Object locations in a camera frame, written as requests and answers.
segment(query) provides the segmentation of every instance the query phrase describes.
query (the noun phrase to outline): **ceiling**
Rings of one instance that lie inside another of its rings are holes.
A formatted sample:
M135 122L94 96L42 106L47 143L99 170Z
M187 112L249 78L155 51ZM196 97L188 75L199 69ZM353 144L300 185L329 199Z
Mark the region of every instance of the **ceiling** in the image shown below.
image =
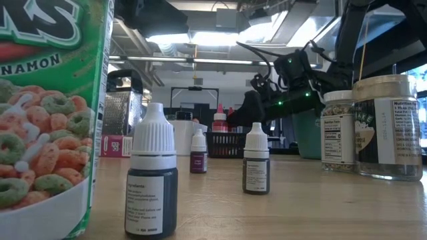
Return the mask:
M198 31L221 31L216 27L217 10L226 8L216 1L192 1L192 0L169 0L173 6L177 7L188 16L189 36L193 37ZM254 5L238 3L242 1L224 1L228 7L241 11L238 13L239 29L247 28L248 18ZM268 11L282 11L288 9L288 13L283 22L278 23L277 31L269 41L265 43L255 43L256 47L263 47L267 51L279 54L288 54L305 45L321 33L321 30L328 25L328 31L322 33L322 38L318 39L318 44L329 53L334 50L334 43L339 29L339 19L336 25L331 25L336 19L336 11L340 12L343 0L321 0L317 3L307 3L310 1L244 1L257 2L257 7L263 7L265 2L269 2ZM371 40L381 33L387 31L395 24L401 22L404 16L391 7L383 7L374 12L370 18L370 31L368 40ZM156 43L148 42L138 31L128 29L120 20L115 20L110 55L127 56L162 56L160 48ZM260 61L259 57L240 46L201 46L195 48L193 45L175 43L180 56L197 57L204 59L233 59ZM267 56L268 61L274 61L275 57ZM322 66L322 59L312 52L308 53L310 63ZM193 85L194 67L196 75L203 78L203 87L220 87L222 89L239 89L246 86L246 79L251 79L257 72L265 73L266 67L256 67L247 65L226 65L226 64L189 64L189 63L151 63L145 61L111 62L120 68L133 68L143 76L145 87L189 87Z

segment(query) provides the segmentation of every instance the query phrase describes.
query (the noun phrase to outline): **purple bottle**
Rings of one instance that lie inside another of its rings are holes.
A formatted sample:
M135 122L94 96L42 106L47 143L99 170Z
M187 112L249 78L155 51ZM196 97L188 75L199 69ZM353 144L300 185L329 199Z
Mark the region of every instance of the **purple bottle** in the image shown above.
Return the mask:
M207 152L206 138L201 129L198 129L193 136L191 143L191 153L189 155L189 172L206 173L207 172Z

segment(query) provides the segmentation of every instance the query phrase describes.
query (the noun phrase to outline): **green cereal loop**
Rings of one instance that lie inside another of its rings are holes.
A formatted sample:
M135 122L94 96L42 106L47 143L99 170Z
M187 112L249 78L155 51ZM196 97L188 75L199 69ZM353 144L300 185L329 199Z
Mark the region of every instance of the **green cereal loop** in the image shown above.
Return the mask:
M8 103L0 103L0 115L3 114L6 110L8 110L11 107L12 105Z
M0 179L0 209L20 202L27 195L28 190L28 183L22 179Z
M60 139L62 137L76 137L72 132L61 129L51 132L50 134L50 142L54 142L56 139Z
M91 114L88 111L75 113L68 119L67 130L80 137L87 137L89 135L90 120Z
M13 165L25 152L25 144L14 133L0 133L0 164Z
M87 162L85 167L80 172L85 178L91 173L91 162Z
M40 106L44 107L49 114L62 113L68 115L75 111L74 102L66 96L58 94L44 97Z
M16 87L10 81L0 79L0 103L7 103L15 92Z
M44 175L34 181L36 190L47 191L52 195L58 195L72 187L73 184L70 181L56 174Z
M87 154L89 154L89 155L91 155L91 154L92 154L92 148L91 148L91 147L88 147L88 146L80 146L80 147L76 148L75 150L76 150L76 151L80 151L80 152L87 153Z

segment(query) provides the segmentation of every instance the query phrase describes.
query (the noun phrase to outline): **spice jar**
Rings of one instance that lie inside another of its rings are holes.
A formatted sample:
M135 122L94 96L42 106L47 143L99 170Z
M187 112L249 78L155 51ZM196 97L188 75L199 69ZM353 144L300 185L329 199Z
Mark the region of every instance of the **spice jar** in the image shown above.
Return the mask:
M352 91L333 91L324 95L322 111L322 168L327 171L354 172L354 118Z
M361 175L418 181L420 122L413 76L389 75L354 85L355 140Z

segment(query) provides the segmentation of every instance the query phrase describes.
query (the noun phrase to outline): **teal bin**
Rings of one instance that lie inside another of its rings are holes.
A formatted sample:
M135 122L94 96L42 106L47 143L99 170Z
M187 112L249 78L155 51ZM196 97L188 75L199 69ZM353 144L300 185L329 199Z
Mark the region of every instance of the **teal bin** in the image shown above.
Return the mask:
M292 123L301 157L306 159L321 159L320 117L316 117L314 109L293 114Z

